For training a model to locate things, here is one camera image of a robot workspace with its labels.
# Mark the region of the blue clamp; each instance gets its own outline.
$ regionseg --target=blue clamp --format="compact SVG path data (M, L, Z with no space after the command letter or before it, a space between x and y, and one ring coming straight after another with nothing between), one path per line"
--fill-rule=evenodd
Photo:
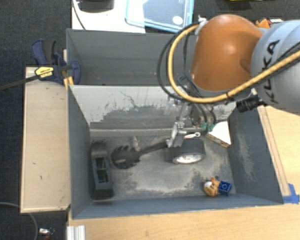
M72 60L70 65L67 65L62 56L54 52L56 40L39 39L31 45L31 53L38 67L49 67L48 72L38 77L41 81L52 81L60 85L64 84L62 71L67 71L67 75L73 78L75 85L79 84L81 69L78 60Z
M300 203L300 195L296 194L294 185L288 183L291 195L283 196L283 202L285 204L299 204Z
M230 189L231 189L232 184L226 181L220 181L219 187L218 187L218 192L222 195L228 196Z

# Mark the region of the yellow cable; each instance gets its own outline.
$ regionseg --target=yellow cable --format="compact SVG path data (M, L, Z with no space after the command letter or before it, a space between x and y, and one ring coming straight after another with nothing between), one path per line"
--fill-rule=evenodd
M242 83L238 87L229 90L228 92L225 92L225 93L223 93L221 95L213 96L213 97L206 97L206 98L193 97L193 96L190 96L190 95L184 93L183 91L181 91L178 88L178 86L177 86L177 84L175 82L175 79L174 79L173 60L174 60L174 52L175 52L175 49L176 49L176 46L177 46L178 42L184 36L186 36L188 33L190 33L191 31L195 30L198 26L199 26L199 24L196 24L196 25L193 25L193 26L185 29L184 31L182 31L175 38L175 40L171 44L171 48L170 48L169 54L168 54L168 62L167 62L167 74L168 74L168 79L169 79L169 82L171 84L171 87L174 89L174 91L180 97L184 98L187 101L193 102L193 103L211 104L211 103L216 103L216 102L224 101L224 100L226 100L226 99L228 99L230 97L233 97L236 94L242 92L243 90L245 90L245 89L253 86L257 82L261 81L262 79L270 76L271 74L273 74L274 72L278 71L280 68L284 67L285 65L289 64L290 62L295 61L298 58L300 58L300 50L299 50L299 51L293 53L292 55L290 55L289 57L286 57L285 59L281 60L280 62L274 64L271 67L269 67L267 70L261 72L260 74L256 75L255 77L251 78L250 80Z

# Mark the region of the clear plastic container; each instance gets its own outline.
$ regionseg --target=clear plastic container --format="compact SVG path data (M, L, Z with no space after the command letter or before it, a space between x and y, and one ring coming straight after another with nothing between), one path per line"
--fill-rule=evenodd
M192 23L194 0L127 0L125 20L141 27L178 32Z

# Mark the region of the wooden board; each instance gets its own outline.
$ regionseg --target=wooden board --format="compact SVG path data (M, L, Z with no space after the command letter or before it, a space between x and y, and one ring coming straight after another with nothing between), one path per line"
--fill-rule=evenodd
M34 69L27 68L26 77ZM66 107L64 86L39 80L25 85L22 213L66 210L70 204Z

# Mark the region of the black carpet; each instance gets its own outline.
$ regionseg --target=black carpet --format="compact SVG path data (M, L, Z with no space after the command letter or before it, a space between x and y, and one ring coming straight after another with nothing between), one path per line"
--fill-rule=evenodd
M194 17L232 13L257 20L262 17L300 19L300 0L195 0ZM55 50L66 47L71 27L71 0L0 0L0 85L22 79L34 63L33 41L56 39ZM19 204L23 130L23 87L0 92L0 202ZM38 227L56 229L54 240L65 237L66 213L36 213ZM34 226L26 215L0 207L0 240L31 240Z

